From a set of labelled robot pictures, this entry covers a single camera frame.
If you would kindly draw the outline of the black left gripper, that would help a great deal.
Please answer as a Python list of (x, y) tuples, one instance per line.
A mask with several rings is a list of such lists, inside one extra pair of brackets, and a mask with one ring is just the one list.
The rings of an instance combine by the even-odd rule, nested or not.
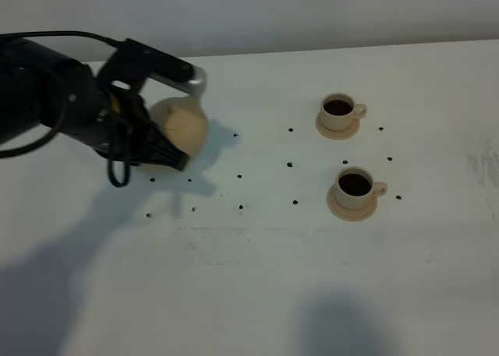
[(97, 140), (90, 146), (99, 156), (131, 165), (154, 164), (184, 170), (188, 154), (152, 122), (138, 93), (112, 86), (102, 97), (104, 107), (90, 126)]

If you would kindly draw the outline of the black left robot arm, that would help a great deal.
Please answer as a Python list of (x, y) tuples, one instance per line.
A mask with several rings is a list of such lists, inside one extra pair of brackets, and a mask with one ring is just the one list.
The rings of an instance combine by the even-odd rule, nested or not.
[(155, 164), (181, 171), (189, 154), (154, 123), (140, 96), (148, 79), (183, 84), (194, 68), (164, 52), (127, 39), (94, 74), (90, 66), (21, 34), (1, 37), (1, 142), (43, 125), (48, 132), (3, 158), (37, 150), (63, 134), (109, 162)]

